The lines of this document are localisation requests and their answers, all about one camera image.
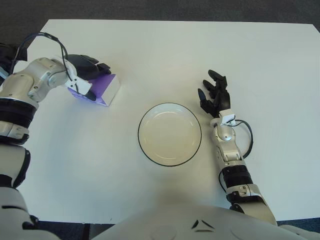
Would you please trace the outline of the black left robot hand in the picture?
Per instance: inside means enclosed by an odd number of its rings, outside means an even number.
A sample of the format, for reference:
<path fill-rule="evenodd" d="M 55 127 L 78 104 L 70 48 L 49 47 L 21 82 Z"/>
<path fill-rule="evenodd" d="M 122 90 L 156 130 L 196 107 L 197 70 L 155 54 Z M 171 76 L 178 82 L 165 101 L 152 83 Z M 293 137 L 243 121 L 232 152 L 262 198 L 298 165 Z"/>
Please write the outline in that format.
<path fill-rule="evenodd" d="M 102 95 L 103 87 L 99 81 L 112 74 L 107 64 L 88 55 L 68 55 L 67 66 L 72 80 L 68 88 L 93 102 Z"/>

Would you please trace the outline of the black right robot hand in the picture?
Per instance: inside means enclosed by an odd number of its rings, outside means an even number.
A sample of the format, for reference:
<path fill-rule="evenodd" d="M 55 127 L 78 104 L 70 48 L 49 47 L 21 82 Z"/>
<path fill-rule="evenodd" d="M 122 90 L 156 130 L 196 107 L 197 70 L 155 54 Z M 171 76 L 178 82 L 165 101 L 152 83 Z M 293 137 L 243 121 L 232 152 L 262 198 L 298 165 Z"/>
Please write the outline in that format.
<path fill-rule="evenodd" d="M 205 79 L 202 84 L 208 90 L 212 100 L 208 100 L 205 93 L 198 88 L 199 103 L 207 114 L 210 114 L 213 118 L 218 118 L 220 111 L 231 108 L 230 94 L 227 91 L 227 78 L 211 69 L 208 70 L 208 75 L 213 79 L 215 85 Z"/>

